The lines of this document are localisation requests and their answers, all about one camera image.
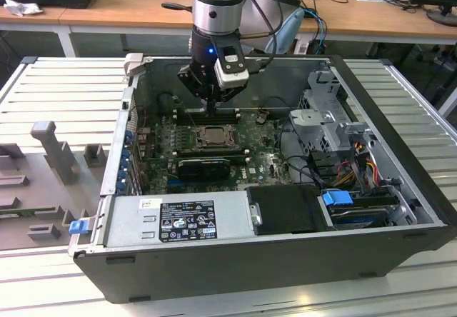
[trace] metal bracket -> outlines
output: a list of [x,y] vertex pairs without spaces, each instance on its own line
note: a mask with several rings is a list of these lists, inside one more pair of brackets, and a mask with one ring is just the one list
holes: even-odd
[[124,60],[124,71],[126,76],[134,76],[144,71],[143,53],[130,53],[127,54]]

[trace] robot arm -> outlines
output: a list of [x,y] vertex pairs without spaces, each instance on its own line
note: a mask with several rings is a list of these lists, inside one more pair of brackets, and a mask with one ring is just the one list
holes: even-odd
[[[209,114],[243,91],[249,76],[265,66],[245,60],[241,41],[269,53],[273,49],[285,53],[303,19],[299,6],[300,0],[194,0],[192,60],[178,77],[206,104]],[[287,21],[288,28],[282,21]],[[271,25],[276,27],[276,37],[271,35]]]

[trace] yellow wire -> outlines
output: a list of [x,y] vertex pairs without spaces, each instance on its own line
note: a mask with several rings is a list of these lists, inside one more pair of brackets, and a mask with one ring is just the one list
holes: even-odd
[[367,165],[369,165],[371,167],[371,171],[373,172],[373,183],[376,185],[376,182],[374,180],[374,175],[375,175],[375,169],[374,169],[374,166],[371,162],[366,162]]
[[344,178],[340,179],[337,183],[335,183],[334,186],[339,186],[339,185],[343,184],[346,180],[350,179],[353,175],[354,175],[354,172],[350,172],[350,174],[348,174]]

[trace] power supply label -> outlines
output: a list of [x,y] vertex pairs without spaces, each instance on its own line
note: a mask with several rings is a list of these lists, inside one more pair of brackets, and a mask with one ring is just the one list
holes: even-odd
[[160,205],[160,241],[179,242],[211,238],[217,238],[214,201]]

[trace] red wire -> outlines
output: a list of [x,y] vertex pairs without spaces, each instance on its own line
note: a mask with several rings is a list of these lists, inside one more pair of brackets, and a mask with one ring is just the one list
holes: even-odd
[[341,175],[341,174],[340,174],[340,171],[341,171],[341,169],[343,168],[343,165],[346,165],[347,163],[349,163],[349,161],[344,161],[344,162],[342,162],[341,165],[338,167],[338,176],[336,177],[337,179],[340,178],[340,175]]

